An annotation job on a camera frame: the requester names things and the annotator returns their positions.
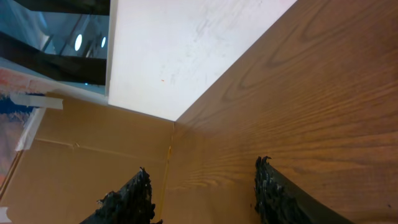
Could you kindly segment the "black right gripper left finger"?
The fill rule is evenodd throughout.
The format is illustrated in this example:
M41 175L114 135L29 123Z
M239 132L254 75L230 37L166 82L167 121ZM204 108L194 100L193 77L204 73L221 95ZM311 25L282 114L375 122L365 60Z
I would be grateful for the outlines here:
M141 167L117 192L110 191L97 204L99 208L80 224L151 224L155 204L150 175Z

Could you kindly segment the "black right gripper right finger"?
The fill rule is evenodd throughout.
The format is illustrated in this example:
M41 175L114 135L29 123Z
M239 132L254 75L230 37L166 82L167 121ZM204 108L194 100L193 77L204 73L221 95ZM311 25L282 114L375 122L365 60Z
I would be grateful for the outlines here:
M269 164L270 157L258 157L255 174L255 210L266 224L353 224L314 199Z

